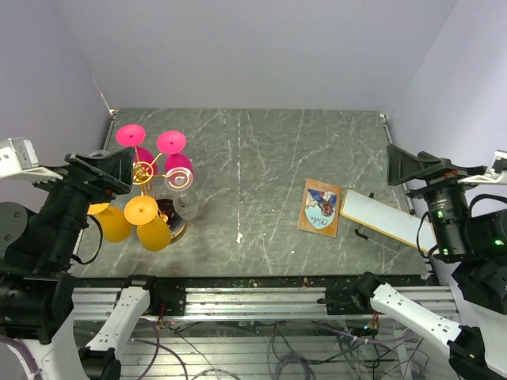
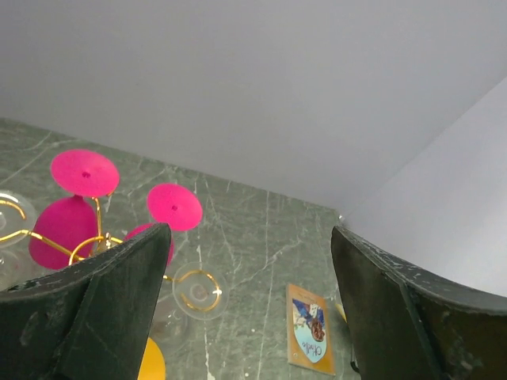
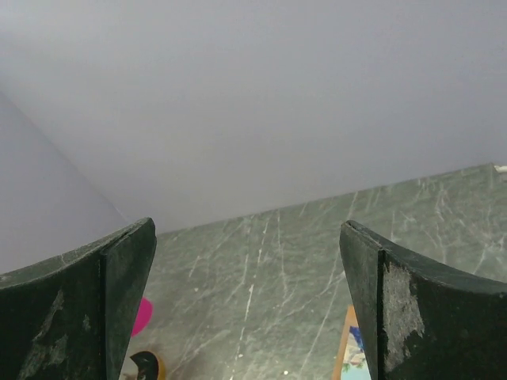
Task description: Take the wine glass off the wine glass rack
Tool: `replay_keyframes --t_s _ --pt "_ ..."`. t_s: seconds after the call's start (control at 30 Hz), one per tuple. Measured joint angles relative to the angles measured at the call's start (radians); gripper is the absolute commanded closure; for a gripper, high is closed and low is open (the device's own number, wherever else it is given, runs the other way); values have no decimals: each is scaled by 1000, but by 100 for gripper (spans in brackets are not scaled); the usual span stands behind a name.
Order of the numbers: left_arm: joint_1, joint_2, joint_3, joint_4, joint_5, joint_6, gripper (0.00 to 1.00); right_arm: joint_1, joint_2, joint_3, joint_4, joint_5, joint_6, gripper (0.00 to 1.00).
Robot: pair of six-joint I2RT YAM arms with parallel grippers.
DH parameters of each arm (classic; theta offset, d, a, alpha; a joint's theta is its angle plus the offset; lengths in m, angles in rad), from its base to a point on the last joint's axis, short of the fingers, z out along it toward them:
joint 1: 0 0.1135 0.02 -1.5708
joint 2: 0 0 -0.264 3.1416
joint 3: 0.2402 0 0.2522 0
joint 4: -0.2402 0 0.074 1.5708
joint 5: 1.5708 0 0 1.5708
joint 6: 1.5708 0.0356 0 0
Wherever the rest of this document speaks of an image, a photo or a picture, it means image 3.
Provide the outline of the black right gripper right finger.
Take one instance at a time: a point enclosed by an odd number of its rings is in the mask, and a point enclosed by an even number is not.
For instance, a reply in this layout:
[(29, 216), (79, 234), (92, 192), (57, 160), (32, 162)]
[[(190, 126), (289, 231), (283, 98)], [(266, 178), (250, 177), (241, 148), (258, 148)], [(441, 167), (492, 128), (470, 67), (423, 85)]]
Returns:
[(506, 285), (349, 220), (340, 253), (373, 379), (504, 379)]

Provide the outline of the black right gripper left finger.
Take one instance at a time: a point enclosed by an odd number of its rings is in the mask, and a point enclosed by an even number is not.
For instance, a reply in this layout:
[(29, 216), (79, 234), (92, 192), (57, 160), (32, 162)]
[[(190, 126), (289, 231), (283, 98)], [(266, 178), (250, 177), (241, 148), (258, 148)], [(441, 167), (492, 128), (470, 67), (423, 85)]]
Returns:
[(3, 379), (118, 379), (157, 245), (151, 218), (1, 276)]

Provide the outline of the pink wine glass front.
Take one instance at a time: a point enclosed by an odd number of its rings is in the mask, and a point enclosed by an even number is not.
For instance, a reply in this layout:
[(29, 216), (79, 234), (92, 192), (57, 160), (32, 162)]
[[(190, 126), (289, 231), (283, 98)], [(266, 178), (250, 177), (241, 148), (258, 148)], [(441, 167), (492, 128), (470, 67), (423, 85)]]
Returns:
[(135, 322), (132, 328), (131, 337), (141, 333), (150, 323), (153, 315), (153, 304), (147, 298), (142, 298), (139, 308), (135, 317)]

